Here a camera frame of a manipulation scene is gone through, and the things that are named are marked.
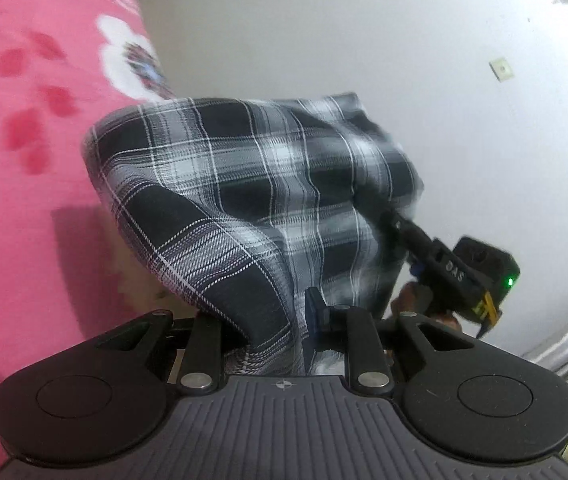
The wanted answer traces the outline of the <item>operator right hand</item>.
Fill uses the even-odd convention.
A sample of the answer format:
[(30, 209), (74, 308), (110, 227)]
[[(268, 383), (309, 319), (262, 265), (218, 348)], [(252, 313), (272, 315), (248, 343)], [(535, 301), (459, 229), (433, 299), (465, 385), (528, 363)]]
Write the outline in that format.
[[(408, 282), (400, 290), (398, 296), (390, 302), (390, 308), (393, 315), (401, 312), (418, 312), (423, 310), (430, 304), (432, 293), (430, 289), (419, 285), (417, 282)], [(439, 322), (452, 330), (462, 330), (457, 318), (452, 313), (429, 314), (429, 318)]]

